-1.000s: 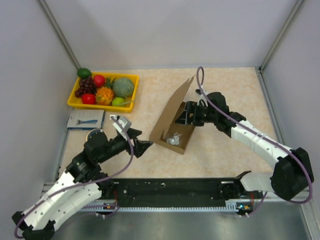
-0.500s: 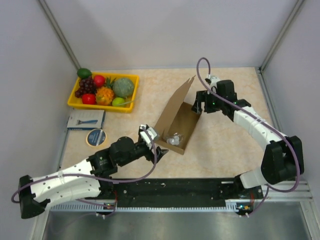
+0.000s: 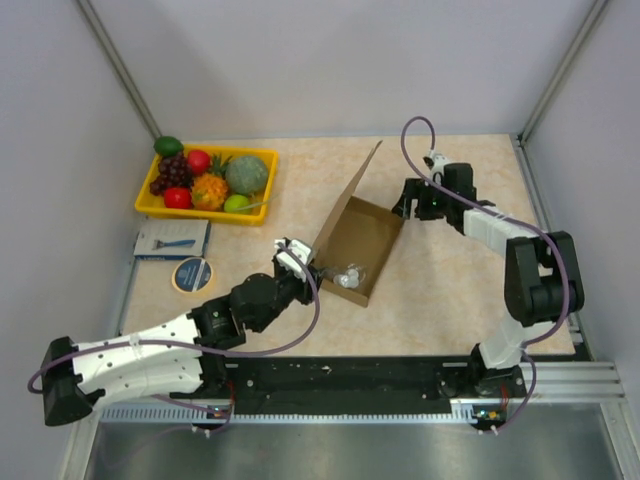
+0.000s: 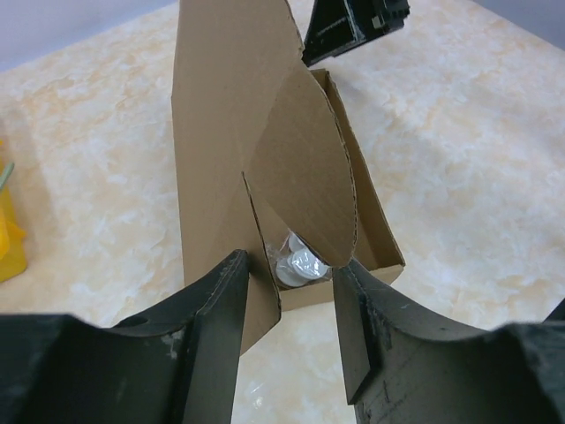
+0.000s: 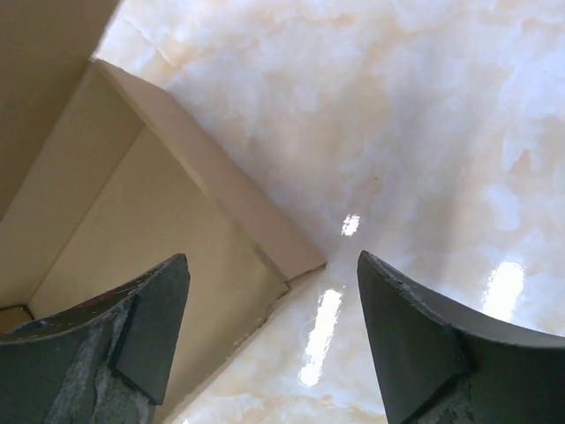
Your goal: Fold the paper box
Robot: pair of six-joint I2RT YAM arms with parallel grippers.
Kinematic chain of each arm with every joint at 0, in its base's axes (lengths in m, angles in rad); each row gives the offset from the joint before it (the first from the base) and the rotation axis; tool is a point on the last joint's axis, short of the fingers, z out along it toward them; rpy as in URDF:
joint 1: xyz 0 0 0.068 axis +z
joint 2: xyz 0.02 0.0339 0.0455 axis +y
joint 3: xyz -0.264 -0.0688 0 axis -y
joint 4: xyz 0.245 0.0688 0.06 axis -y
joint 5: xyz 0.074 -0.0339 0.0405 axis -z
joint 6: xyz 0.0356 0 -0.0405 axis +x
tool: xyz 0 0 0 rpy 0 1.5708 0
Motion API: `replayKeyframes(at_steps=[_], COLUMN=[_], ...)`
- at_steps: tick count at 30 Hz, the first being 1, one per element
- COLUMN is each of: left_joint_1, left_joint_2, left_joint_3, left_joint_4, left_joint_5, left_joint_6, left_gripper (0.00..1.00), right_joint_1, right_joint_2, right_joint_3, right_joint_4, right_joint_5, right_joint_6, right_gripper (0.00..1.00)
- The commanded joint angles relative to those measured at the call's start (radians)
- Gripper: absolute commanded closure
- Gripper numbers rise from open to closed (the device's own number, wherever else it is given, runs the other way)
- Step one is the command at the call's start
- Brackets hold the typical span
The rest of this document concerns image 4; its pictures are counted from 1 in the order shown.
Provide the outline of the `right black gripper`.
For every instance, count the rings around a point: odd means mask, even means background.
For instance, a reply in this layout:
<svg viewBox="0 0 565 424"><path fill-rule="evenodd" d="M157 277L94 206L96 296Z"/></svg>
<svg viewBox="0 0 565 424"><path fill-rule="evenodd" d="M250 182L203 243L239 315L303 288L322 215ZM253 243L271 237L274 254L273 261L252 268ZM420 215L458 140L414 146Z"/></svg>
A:
<svg viewBox="0 0 565 424"><path fill-rule="evenodd" d="M302 61L312 66L402 29L407 0L316 0L304 40Z"/></svg>

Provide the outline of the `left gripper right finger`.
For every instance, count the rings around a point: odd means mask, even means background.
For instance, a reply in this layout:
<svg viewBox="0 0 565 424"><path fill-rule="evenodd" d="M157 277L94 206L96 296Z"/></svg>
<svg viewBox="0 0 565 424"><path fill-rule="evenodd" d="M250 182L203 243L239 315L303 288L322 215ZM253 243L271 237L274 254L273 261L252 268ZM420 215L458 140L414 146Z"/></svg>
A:
<svg viewBox="0 0 565 424"><path fill-rule="evenodd" d="M561 423L564 309L482 330L352 261L333 273L346 397L360 423Z"/></svg>

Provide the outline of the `clear plastic wrap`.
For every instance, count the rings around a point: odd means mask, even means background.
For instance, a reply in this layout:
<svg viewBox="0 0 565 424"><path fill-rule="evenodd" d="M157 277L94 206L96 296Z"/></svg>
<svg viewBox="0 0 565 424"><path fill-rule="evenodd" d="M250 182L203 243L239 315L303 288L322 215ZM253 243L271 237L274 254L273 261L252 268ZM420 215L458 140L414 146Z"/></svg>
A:
<svg viewBox="0 0 565 424"><path fill-rule="evenodd" d="M292 290L327 282L332 268L294 232L266 244L268 263L278 287Z"/></svg>

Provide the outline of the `brown cardboard box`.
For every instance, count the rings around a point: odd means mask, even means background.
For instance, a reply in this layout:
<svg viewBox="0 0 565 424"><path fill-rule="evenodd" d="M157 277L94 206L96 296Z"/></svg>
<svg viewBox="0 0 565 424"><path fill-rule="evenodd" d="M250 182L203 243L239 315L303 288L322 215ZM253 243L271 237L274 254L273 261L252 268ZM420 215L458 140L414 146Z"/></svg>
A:
<svg viewBox="0 0 565 424"><path fill-rule="evenodd" d="M172 123L185 282L250 257L241 347L284 310L328 302L326 283L278 287L274 253L299 236L332 267L392 283L405 261L331 74L303 62L285 1L179 5Z"/></svg>

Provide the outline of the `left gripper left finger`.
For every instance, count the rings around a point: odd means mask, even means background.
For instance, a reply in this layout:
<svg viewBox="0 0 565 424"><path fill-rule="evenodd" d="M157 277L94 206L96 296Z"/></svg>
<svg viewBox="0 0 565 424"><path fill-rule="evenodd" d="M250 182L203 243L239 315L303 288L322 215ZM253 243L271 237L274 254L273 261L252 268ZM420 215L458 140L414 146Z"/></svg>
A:
<svg viewBox="0 0 565 424"><path fill-rule="evenodd" d="M112 328L70 314L3 315L2 422L230 422L248 281L237 250Z"/></svg>

